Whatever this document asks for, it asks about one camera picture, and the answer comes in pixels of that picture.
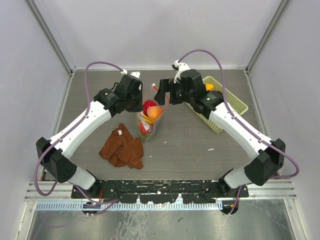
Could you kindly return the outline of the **green leafy vegetable toy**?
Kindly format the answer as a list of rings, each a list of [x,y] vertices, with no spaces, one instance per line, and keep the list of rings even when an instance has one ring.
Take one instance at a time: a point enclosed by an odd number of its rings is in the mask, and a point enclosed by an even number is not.
[[[138,130],[138,135],[140,139],[144,142],[144,141],[150,141],[155,135],[155,133],[153,131],[146,132],[146,131]]]

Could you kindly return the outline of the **red apple toy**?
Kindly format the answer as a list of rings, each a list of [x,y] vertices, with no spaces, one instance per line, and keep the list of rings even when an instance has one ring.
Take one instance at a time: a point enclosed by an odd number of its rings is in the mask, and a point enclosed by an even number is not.
[[[147,115],[147,111],[148,111],[148,108],[150,107],[155,107],[157,106],[158,104],[154,101],[154,100],[151,100],[151,99],[148,99],[146,101],[143,102],[143,113],[145,115]]]

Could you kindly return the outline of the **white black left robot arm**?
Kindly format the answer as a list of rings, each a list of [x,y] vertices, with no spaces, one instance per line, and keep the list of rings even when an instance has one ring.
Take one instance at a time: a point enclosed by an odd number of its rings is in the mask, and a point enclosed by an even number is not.
[[[70,161],[80,144],[100,125],[123,111],[141,112],[143,83],[139,72],[123,74],[114,89],[104,88],[90,100],[88,108],[49,140],[41,137],[36,148],[41,165],[57,182],[69,182],[88,198],[100,193],[100,181],[88,170]]]

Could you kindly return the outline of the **pale green perforated basket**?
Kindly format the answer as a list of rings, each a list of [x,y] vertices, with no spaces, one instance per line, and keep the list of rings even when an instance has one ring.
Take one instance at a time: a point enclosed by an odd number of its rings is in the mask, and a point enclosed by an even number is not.
[[[223,85],[215,80],[212,76],[206,76],[203,80],[204,84],[212,84],[214,86],[214,90],[218,92],[223,92]],[[227,99],[227,103],[231,112],[236,116],[243,115],[249,107],[238,97],[236,97],[232,92],[228,89],[225,89],[225,95]],[[194,111],[193,107],[189,103],[185,103],[200,119],[202,119],[216,134],[219,134],[224,131],[224,129],[218,125],[222,123],[222,126],[227,126],[227,123],[232,121],[232,115],[229,113],[228,108],[226,107],[224,101],[216,106],[216,111],[213,115],[207,119],[200,113]]]

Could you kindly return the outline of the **yellow banana toy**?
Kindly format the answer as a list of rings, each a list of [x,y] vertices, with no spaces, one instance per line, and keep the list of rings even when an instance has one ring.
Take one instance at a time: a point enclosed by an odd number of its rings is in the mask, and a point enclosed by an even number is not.
[[[143,121],[143,122],[145,122],[147,124],[153,125],[155,123],[152,119],[150,119],[149,117],[147,117],[145,115],[140,115],[139,118],[140,118],[141,121]]]

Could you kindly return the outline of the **red bell pepper toy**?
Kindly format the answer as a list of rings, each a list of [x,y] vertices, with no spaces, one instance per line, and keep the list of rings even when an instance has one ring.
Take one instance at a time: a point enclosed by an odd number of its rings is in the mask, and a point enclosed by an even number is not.
[[[146,123],[146,122],[143,122],[143,121],[140,121],[138,123],[138,128],[139,128],[141,134],[144,136],[150,134],[153,131],[153,125]]]

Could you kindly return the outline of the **clear zip top bag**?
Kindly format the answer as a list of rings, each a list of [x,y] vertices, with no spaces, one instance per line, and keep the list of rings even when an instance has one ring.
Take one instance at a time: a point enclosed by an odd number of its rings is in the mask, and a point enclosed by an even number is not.
[[[165,94],[164,105],[160,105],[154,97],[159,88],[155,83],[150,90],[142,95],[142,111],[136,114],[136,126],[140,139],[143,142],[149,141],[155,135],[161,119],[169,108],[169,96]]]

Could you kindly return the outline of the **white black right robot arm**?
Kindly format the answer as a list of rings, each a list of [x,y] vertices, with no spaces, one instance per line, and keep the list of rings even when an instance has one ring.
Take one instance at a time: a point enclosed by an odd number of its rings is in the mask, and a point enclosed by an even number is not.
[[[263,186],[283,167],[285,143],[279,138],[272,140],[243,120],[225,103],[222,91],[207,89],[197,70],[189,69],[176,78],[161,79],[154,100],[164,105],[167,93],[170,104],[188,103],[196,113],[227,132],[250,157],[249,164],[231,169],[218,180],[223,196],[231,197],[243,185]]]

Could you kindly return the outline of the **orange toy fruit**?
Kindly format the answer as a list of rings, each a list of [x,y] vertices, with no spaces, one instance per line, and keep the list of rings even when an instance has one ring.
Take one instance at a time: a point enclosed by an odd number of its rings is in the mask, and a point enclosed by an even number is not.
[[[206,83],[205,84],[205,89],[207,92],[210,92],[210,91],[214,91],[215,90],[215,86],[211,83]]]

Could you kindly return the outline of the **peach toy fruit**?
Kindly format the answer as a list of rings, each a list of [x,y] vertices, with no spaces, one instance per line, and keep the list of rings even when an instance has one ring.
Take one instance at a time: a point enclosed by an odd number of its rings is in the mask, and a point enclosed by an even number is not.
[[[159,106],[152,106],[147,110],[147,116],[151,120],[155,120],[160,114],[162,114],[163,109]]]

